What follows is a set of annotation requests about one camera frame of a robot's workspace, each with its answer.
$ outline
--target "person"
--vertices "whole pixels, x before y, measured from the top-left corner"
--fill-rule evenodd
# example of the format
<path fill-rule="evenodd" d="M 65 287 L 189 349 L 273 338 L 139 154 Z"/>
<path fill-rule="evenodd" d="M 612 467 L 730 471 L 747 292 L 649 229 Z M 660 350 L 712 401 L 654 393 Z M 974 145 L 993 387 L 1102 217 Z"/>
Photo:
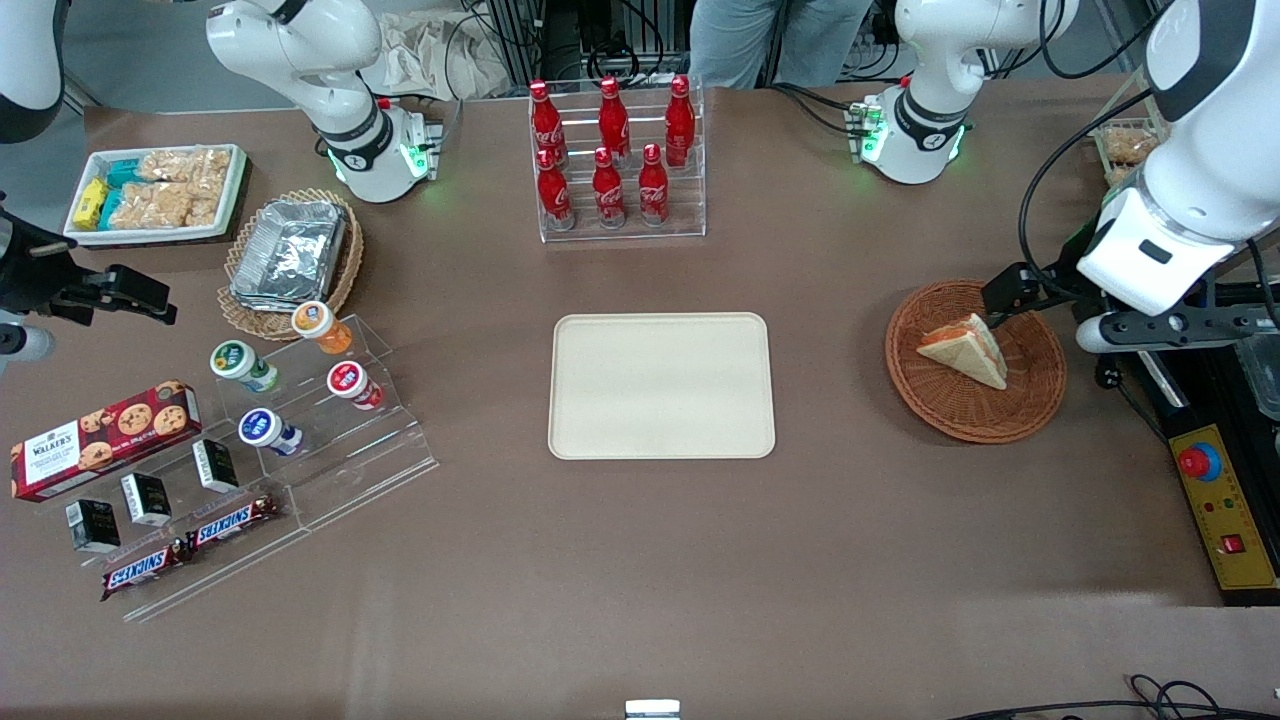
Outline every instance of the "person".
<path fill-rule="evenodd" d="M 690 76 L 703 85 L 750 90 L 782 18 L 782 54 L 774 82 L 835 85 L 872 0 L 698 0 L 689 29 Z"/>

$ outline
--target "red bottle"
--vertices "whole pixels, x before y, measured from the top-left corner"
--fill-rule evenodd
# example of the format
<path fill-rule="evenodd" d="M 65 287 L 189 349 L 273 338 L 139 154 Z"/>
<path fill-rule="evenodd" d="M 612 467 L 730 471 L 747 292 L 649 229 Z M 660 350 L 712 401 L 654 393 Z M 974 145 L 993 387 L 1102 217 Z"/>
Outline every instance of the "red bottle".
<path fill-rule="evenodd" d="M 684 168 L 694 147 L 694 105 L 689 101 L 689 76 L 671 81 L 671 102 L 667 104 L 667 164 Z"/>
<path fill-rule="evenodd" d="M 662 167 L 662 149 L 650 142 L 644 146 L 640 169 L 640 218 L 644 224 L 658 227 L 667 222 L 667 169 Z"/>
<path fill-rule="evenodd" d="M 613 164 L 625 168 L 631 160 L 631 122 L 618 99 L 618 78 L 608 76 L 602 79 L 600 95 L 600 143 L 613 156 Z"/>
<path fill-rule="evenodd" d="M 568 147 L 564 145 L 564 126 L 561 123 L 559 110 L 552 105 L 545 82 L 535 79 L 529 83 L 529 95 L 534 99 L 530 122 L 534 124 L 534 141 L 538 150 L 550 150 L 556 165 L 562 167 L 568 159 Z"/>
<path fill-rule="evenodd" d="M 600 213 L 600 225 L 614 229 L 627 222 L 627 211 L 622 206 L 622 176 L 613 167 L 613 154 L 608 147 L 595 149 L 595 176 L 591 178 L 595 188 L 595 209 Z"/>
<path fill-rule="evenodd" d="M 568 183 L 556 168 L 550 150 L 538 151 L 538 199 L 547 211 L 547 229 L 564 232 L 573 228 L 573 205 L 568 200 Z"/>

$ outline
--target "acrylic bottle rack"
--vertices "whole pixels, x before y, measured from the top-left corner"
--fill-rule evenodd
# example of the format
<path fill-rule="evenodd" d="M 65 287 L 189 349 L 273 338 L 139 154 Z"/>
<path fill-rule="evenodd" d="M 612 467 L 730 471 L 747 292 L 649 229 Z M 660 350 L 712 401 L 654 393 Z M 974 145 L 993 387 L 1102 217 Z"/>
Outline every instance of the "acrylic bottle rack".
<path fill-rule="evenodd" d="M 570 241 L 608 241 L 645 240 L 663 237 L 687 237 L 707 234 L 707 133 L 703 85 L 690 78 L 689 100 L 694 105 L 694 146 L 689 151 L 689 161 L 684 168 L 667 168 L 668 202 L 671 217 L 659 227 L 649 227 L 640 219 L 640 168 L 644 165 L 641 151 L 649 142 L 663 147 L 666 163 L 667 104 L 671 100 L 669 85 L 645 85 L 623 88 L 620 94 L 631 120 L 631 163 L 620 168 L 622 174 L 622 196 L 627 210 L 627 222 L 617 229 L 600 225 L 595 213 L 595 191 L 591 176 L 595 173 L 595 149 L 600 146 L 600 90 L 599 81 L 570 79 L 548 81 L 547 90 L 552 102 L 559 110 L 564 126 L 564 142 L 568 146 L 568 163 L 562 172 L 568 181 L 570 201 L 577 214 L 572 229 L 558 232 L 549 229 L 547 213 L 538 201 L 538 143 L 534 131 L 529 129 L 530 164 L 534 168 L 534 206 L 538 209 L 538 232 L 543 242 Z M 532 99 L 529 100 L 530 113 Z"/>
<path fill-rule="evenodd" d="M 237 382 L 219 379 L 216 396 L 197 397 L 205 418 L 198 437 L 38 506 L 37 514 L 65 525 L 64 507 L 76 500 L 111 503 L 120 530 L 119 550 L 106 555 L 76 552 L 69 533 L 65 539 L 67 555 L 76 556 L 86 569 L 86 602 L 101 594 L 104 573 L 145 557 L 174 538 L 270 493 L 279 506 L 279 516 L 210 543 L 191 562 L 106 600 L 127 621 L 150 620 L 439 465 L 431 456 L 422 427 L 404 409 L 388 373 L 390 348 L 358 316 L 349 315 L 343 322 L 353 336 L 344 355 L 326 355 L 310 341 L 292 342 L 266 356 L 279 369 L 279 380 L 269 392 L 255 395 Z M 364 365 L 370 379 L 381 386 L 384 398 L 376 410 L 358 410 L 329 392 L 325 377 L 344 357 Z M 241 442 L 237 424 L 253 407 L 271 407 L 301 429 L 302 448 L 294 455 L 279 456 Z M 201 486 L 192 445 L 202 438 L 215 439 L 230 450 L 238 489 L 219 495 Z M 129 521 L 120 489 L 120 478 L 128 473 L 154 475 L 164 482 L 173 511 L 164 527 Z"/>

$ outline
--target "sandwich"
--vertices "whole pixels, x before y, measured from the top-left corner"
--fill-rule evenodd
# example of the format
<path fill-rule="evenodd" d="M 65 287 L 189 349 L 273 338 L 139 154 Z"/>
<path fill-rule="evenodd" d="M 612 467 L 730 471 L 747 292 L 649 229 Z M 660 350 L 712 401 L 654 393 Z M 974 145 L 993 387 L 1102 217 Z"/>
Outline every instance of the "sandwich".
<path fill-rule="evenodd" d="M 978 315 L 928 333 L 915 351 L 996 389 L 1009 387 L 1005 355 Z"/>

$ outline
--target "brown table surface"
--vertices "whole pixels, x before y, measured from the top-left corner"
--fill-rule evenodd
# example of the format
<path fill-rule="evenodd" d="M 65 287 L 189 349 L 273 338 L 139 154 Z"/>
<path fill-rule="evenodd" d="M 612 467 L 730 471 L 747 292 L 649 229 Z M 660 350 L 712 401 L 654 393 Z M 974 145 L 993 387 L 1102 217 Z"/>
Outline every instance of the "brown table surface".
<path fill-rule="evenodd" d="M 691 720 L 946 717 L 1123 697 L 1125 674 L 1146 671 L 1275 711 L 1280 611 L 1217 607 L 1166 448 L 1094 387 L 1068 313 L 1052 315 L 1066 400 L 1012 446 L 943 437 L 883 368 L 884 325 L 910 290 L 1018 259 L 1027 181 L 1115 86 L 989 83 L 964 152 L 922 187 L 852 165 L 776 94 L 714 91 L 705 242 L 607 251 L 538 241 L 525 102 L 467 105 L 439 182 L 357 205 L 369 240 L 349 304 L 396 348 L 397 384 L 443 465 L 141 626 L 86 593 L 65 527 L 0 503 L 0 703 L 563 719 L 676 697 Z M 239 143 L 256 168 L 248 208 L 340 190 L 296 111 L 87 120 L 93 149 Z M 1043 258 L 1102 192 L 1089 151 L 1069 154 L 1034 206 Z M 82 255 L 169 283 L 178 325 L 35 320 L 61 345 L 0 379 L 0 438 L 164 378 L 211 389 L 209 350 L 234 336 L 215 304 L 224 254 Z M 772 455 L 548 452 L 561 316 L 714 310 L 769 325 Z"/>

